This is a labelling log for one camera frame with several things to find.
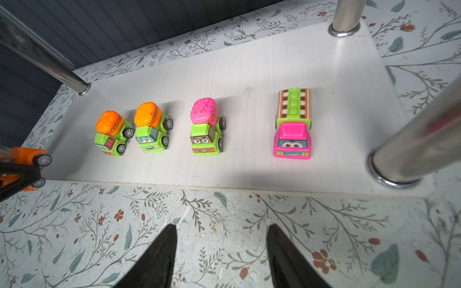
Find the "orange mixer green truck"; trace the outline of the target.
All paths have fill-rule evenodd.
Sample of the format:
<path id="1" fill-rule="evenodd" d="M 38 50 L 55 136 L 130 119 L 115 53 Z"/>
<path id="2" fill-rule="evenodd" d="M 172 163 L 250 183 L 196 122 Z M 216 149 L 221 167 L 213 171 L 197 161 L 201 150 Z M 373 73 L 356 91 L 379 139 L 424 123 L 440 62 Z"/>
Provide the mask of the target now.
<path id="1" fill-rule="evenodd" d="M 108 156 L 119 157 L 126 151 L 126 141 L 135 135 L 135 129 L 115 111 L 106 111 L 96 123 L 94 144 Z"/>
<path id="2" fill-rule="evenodd" d="M 169 145 L 168 131 L 173 121 L 153 102 L 141 104 L 134 117 L 136 141 L 144 153 L 164 151 Z"/>

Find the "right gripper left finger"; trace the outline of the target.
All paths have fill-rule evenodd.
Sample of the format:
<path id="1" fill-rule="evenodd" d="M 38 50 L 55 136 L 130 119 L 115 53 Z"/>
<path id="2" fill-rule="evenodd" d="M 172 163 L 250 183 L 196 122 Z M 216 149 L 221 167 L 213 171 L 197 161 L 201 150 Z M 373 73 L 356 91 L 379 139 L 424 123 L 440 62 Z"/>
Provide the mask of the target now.
<path id="1" fill-rule="evenodd" d="M 177 243 L 176 225 L 166 225 L 115 287 L 170 288 L 174 274 Z"/>

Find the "pink cab green ladder truck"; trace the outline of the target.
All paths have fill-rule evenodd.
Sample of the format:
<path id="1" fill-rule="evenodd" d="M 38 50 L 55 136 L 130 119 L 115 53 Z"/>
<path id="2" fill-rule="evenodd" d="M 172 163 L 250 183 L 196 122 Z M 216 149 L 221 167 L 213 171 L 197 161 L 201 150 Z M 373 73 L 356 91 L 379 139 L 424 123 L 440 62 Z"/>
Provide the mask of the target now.
<path id="1" fill-rule="evenodd" d="M 273 156 L 311 159 L 311 104 L 311 90 L 308 88 L 291 88 L 279 92 Z"/>

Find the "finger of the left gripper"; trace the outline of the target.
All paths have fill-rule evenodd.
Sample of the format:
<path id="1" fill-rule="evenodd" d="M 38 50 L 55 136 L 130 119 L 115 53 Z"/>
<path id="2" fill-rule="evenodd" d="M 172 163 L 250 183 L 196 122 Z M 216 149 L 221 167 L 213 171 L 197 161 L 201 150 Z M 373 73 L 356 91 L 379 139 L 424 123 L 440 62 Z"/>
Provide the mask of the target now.
<path id="1" fill-rule="evenodd" d="M 40 180 L 40 167 L 36 164 L 1 162 L 1 202 Z"/>

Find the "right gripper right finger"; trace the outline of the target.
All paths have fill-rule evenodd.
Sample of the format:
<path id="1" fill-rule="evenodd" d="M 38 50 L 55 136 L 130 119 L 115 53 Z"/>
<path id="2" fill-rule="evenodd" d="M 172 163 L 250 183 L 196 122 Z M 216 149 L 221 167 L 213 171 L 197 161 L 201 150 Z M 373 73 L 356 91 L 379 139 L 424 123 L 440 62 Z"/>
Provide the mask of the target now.
<path id="1" fill-rule="evenodd" d="M 269 226 L 266 242 L 275 288 L 330 288 L 277 224 Z"/>

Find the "all orange toy truck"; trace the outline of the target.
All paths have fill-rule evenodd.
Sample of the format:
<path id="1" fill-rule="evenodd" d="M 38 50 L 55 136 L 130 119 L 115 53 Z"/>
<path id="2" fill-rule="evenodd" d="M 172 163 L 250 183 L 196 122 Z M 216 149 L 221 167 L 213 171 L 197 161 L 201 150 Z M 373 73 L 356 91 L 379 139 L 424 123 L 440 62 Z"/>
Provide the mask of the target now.
<path id="1" fill-rule="evenodd" d="M 46 150 L 13 148 L 9 156 L 1 156 L 1 195 L 42 188 L 46 180 L 41 171 L 51 162 L 52 157 Z"/>

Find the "pink mixer green truck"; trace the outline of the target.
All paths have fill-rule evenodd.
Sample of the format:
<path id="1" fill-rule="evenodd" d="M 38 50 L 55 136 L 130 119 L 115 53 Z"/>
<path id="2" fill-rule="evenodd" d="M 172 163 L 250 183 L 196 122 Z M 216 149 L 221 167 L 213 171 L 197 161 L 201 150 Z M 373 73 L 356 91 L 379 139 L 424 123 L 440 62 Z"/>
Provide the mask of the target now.
<path id="1" fill-rule="evenodd" d="M 197 100 L 190 113 L 193 123 L 190 140 L 195 155 L 216 156 L 223 152 L 223 130 L 226 120 L 219 115 L 219 109 L 213 98 Z"/>

